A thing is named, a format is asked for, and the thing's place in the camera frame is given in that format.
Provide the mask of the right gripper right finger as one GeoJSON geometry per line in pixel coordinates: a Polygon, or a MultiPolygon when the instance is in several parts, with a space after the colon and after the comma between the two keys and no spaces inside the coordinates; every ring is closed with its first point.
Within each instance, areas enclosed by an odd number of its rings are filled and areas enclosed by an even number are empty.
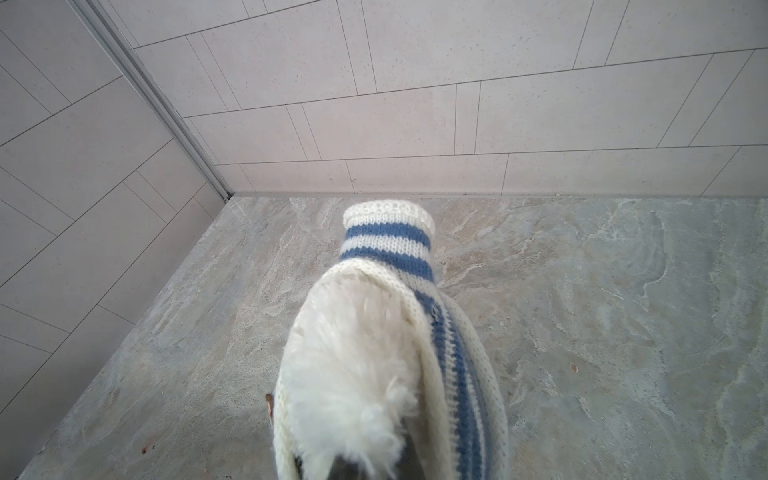
{"type": "Polygon", "coordinates": [[[418,453],[412,436],[406,433],[404,436],[405,446],[401,452],[400,459],[396,466],[397,480],[425,480],[423,466],[419,460],[418,453]]]}

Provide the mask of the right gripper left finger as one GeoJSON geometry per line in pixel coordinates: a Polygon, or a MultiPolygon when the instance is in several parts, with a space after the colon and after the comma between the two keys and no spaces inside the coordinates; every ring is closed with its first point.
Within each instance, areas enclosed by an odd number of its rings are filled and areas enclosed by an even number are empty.
{"type": "Polygon", "coordinates": [[[368,480],[368,474],[358,463],[337,456],[331,465],[327,480],[368,480]]]}

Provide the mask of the blue white striped knit sweater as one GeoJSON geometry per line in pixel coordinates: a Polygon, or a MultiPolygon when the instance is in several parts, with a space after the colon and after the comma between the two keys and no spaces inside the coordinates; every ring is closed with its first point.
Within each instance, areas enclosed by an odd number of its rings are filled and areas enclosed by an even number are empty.
{"type": "MultiPolygon", "coordinates": [[[[408,428],[426,479],[506,478],[509,434],[501,388],[472,322],[435,282],[434,220],[406,200],[372,200],[347,208],[343,226],[339,260],[317,282],[355,271],[401,299],[421,368],[419,412],[408,428]]],[[[273,416],[283,398],[280,365],[270,399],[276,472],[281,479],[304,479],[286,421],[273,416]]]]}

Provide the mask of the white teddy bear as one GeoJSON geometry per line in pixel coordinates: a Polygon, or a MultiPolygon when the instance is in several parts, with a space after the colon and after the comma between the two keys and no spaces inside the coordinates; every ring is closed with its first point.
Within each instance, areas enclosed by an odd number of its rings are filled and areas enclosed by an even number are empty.
{"type": "Polygon", "coordinates": [[[290,330],[273,410],[302,478],[327,479],[342,456],[368,479],[396,479],[420,381],[401,299],[355,271],[321,278],[290,330]]]}

